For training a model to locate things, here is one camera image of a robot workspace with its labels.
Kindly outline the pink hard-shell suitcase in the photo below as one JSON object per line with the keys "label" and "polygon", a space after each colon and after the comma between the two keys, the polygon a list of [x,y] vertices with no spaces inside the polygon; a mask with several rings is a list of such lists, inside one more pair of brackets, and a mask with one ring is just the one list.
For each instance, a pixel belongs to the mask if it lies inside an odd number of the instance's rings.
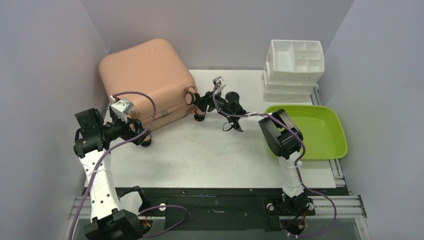
{"label": "pink hard-shell suitcase", "polygon": [[188,92],[197,93],[195,79],[173,46],[155,38],[104,57],[98,67],[110,104],[126,98],[134,105],[128,119],[150,131],[192,113]]}

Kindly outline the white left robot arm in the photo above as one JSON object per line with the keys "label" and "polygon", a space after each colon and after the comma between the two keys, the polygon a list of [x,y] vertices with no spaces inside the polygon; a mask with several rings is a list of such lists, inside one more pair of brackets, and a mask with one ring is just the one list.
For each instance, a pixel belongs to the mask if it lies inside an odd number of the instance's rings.
{"label": "white left robot arm", "polygon": [[129,203],[134,212],[123,209],[111,172],[111,142],[121,138],[125,143],[142,145],[150,135],[138,119],[124,121],[115,113],[112,122],[104,123],[98,109],[75,114],[80,128],[75,133],[73,150],[85,171],[88,185],[84,196],[90,197],[90,224],[83,228],[89,240],[138,240],[144,233],[137,215],[145,214],[149,201],[140,195]]}

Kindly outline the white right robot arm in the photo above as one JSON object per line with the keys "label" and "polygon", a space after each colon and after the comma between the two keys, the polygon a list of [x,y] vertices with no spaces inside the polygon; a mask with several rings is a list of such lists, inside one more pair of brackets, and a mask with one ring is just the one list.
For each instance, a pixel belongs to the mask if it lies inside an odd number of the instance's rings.
{"label": "white right robot arm", "polygon": [[206,113],[216,110],[226,117],[231,129],[238,132],[262,132],[268,148],[278,158],[282,170],[283,209],[289,215],[297,217],[314,209],[312,200],[305,194],[300,174],[303,134],[284,109],[280,108],[272,113],[249,113],[240,105],[240,96],[234,91],[228,92],[225,97],[210,91],[204,96],[188,92],[185,102],[196,106],[196,121],[203,121]]}

